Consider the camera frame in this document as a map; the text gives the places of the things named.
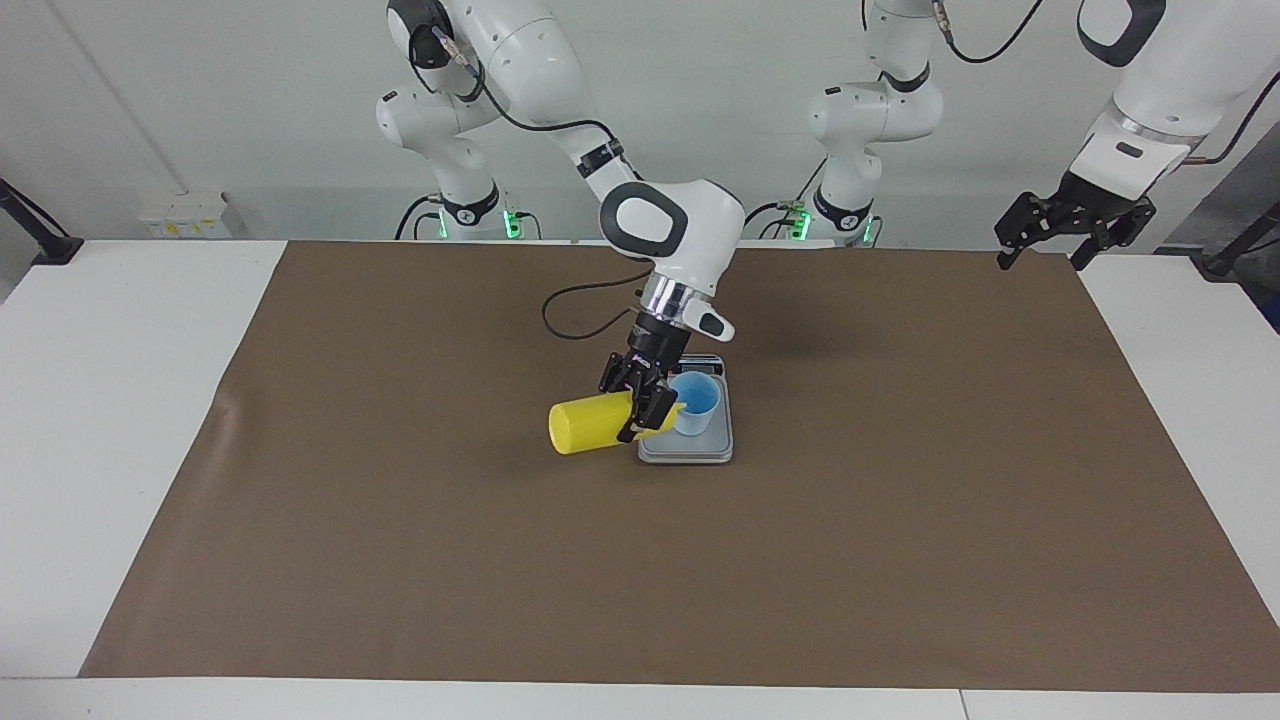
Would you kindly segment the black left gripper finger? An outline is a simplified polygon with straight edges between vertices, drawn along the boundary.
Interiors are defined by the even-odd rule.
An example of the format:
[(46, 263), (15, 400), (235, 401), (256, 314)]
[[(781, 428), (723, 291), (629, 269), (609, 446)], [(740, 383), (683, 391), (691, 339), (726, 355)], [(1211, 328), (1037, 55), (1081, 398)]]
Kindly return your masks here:
[(1082, 272), (1102, 252), (1132, 246), (1156, 211), (1149, 199), (1140, 199), (1133, 208), (1111, 220), (1085, 214), (1080, 220), (1085, 238), (1071, 255), (1073, 269)]
[(1053, 237), (1053, 204), (1030, 191), (1019, 193), (995, 224), (1001, 246), (998, 268), (1007, 272), (1029, 247)]

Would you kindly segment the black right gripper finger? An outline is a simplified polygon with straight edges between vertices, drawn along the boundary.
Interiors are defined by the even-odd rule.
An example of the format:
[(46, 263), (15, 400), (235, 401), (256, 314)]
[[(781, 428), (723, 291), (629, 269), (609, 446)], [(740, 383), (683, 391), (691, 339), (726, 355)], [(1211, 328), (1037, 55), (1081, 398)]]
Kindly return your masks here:
[(628, 392), (635, 393), (643, 386), (640, 357), (634, 351), (611, 354), (605, 361), (598, 391), (603, 395)]
[(678, 392), (668, 384), (666, 369), (628, 369), (622, 386), (630, 392), (630, 413), (617, 433), (618, 442), (662, 432), (677, 404)]

